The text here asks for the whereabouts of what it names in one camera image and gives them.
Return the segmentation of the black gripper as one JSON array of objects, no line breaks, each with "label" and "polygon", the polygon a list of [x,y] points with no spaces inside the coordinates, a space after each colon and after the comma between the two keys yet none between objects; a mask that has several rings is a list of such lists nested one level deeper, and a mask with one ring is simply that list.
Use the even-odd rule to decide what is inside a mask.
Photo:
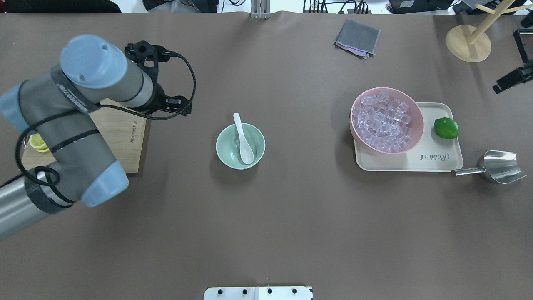
[{"label": "black gripper", "polygon": [[142,85],[138,94],[124,102],[126,108],[148,115],[158,110],[187,116],[192,113],[192,100],[182,95],[166,96],[157,82],[159,62],[166,62],[165,50],[160,45],[152,45],[142,40],[128,43],[125,56],[142,71]]}]

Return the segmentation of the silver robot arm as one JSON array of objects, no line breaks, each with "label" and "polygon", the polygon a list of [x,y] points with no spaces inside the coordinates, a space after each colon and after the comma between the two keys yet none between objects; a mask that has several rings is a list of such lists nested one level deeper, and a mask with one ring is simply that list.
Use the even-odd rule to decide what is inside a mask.
[{"label": "silver robot arm", "polygon": [[[1,239],[82,202],[95,207],[123,192],[126,172],[90,117],[110,108],[153,120],[192,112],[190,97],[165,95],[158,65],[185,57],[145,40],[122,51],[103,38],[80,35],[50,71],[1,97],[1,114],[20,136],[20,174],[1,186]],[[105,99],[115,105],[104,105]]]}]

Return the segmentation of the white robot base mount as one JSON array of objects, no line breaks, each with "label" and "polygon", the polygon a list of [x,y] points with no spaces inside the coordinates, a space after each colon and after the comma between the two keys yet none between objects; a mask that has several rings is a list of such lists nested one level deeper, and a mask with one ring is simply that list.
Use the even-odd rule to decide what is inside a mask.
[{"label": "white robot base mount", "polygon": [[312,287],[304,285],[209,287],[204,300],[313,300]]}]

